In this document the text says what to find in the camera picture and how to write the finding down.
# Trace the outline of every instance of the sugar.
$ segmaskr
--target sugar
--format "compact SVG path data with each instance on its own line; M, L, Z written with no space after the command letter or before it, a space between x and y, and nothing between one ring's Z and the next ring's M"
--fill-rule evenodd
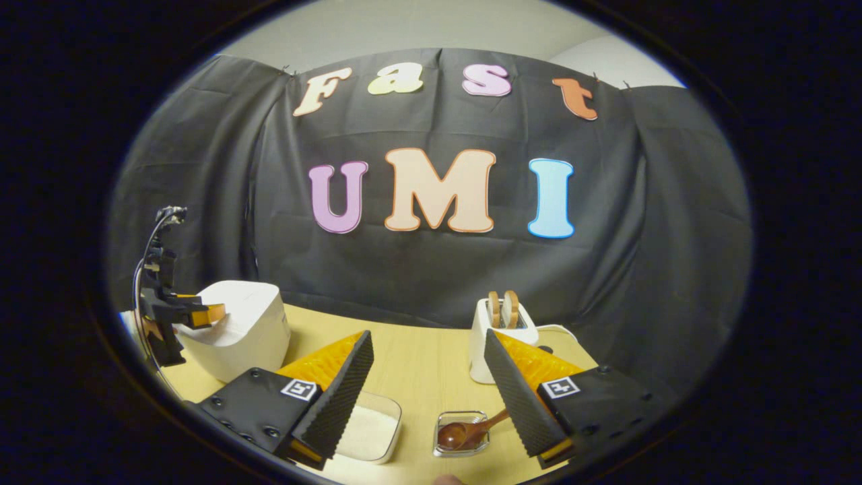
M380 411L356 406L335 452L357 460L382 458L389 449L398 421Z

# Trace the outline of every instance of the robotic arm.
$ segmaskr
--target robotic arm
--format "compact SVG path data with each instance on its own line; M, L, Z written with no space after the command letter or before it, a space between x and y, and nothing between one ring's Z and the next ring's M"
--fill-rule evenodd
M169 205L156 213L156 225L134 272L135 322L159 366L185 363L174 324L192 330L208 328L223 318L224 305L204 305L199 296L176 294L173 268L177 255L162 246L161 236L185 221L187 208Z

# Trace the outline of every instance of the letter i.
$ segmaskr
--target letter i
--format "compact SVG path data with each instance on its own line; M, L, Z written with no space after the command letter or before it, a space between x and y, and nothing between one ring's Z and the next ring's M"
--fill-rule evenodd
M530 171L539 184L539 207L536 219L527 226L533 236L564 238L575 233L569 223L569 177L575 173L571 164L561 160L537 158L530 161Z

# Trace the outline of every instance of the purple letter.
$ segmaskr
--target purple letter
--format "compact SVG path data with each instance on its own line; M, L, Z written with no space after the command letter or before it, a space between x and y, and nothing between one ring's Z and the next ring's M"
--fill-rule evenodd
M503 79L508 75L500 66L473 64L464 68L467 81L461 85L473 96L506 96L512 91L512 85Z
M311 207L319 226L336 234L356 229L362 218L362 174L365 172L368 172L368 164L363 161L349 161L341 166L341 173L347 178L347 209L343 216L336 216L329 210L329 179L335 169L320 165L309 170Z

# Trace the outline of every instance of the wooden spoon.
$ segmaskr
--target wooden spoon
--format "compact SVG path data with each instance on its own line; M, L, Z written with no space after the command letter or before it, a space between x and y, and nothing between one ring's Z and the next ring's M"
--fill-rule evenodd
M495 424L509 417L503 409L491 419L479 423L449 423L437 432L437 444L446 451L471 450L482 442L482 438Z

